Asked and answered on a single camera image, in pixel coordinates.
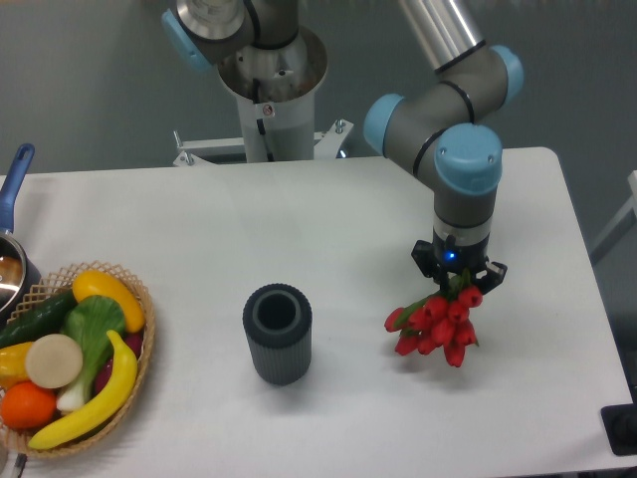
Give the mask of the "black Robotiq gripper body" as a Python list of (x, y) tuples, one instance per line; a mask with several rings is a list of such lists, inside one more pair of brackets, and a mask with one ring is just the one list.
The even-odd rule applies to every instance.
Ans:
[(429, 276), (441, 284), (449, 273), (461, 275), (465, 270), (473, 276), (482, 273), (488, 261), (488, 245), (488, 240), (469, 246), (449, 246), (439, 240), (433, 241)]

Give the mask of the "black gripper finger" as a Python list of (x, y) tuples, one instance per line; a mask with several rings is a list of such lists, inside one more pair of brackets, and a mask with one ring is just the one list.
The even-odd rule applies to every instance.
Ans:
[(472, 276), (472, 284), (482, 294), (489, 294), (503, 284), (507, 272), (506, 264), (487, 260), (484, 267)]
[(431, 243), (418, 240), (414, 244), (411, 257), (425, 278), (431, 279), (435, 284), (439, 283), (439, 263)]

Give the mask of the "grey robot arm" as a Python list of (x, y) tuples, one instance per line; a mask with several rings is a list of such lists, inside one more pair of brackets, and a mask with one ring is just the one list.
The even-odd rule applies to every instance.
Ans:
[[(486, 43), (462, 2), (400, 7), (437, 81), (414, 100), (379, 98), (363, 135), (433, 191), (433, 237), (412, 251), (421, 273), (443, 291), (461, 277), (489, 293), (507, 273), (487, 253), (503, 147), (482, 119), (520, 92), (524, 69), (509, 49)], [(326, 49), (301, 24), (298, 2), (173, 1), (161, 23), (181, 58), (199, 71), (216, 69), (235, 97), (249, 161), (316, 157)]]

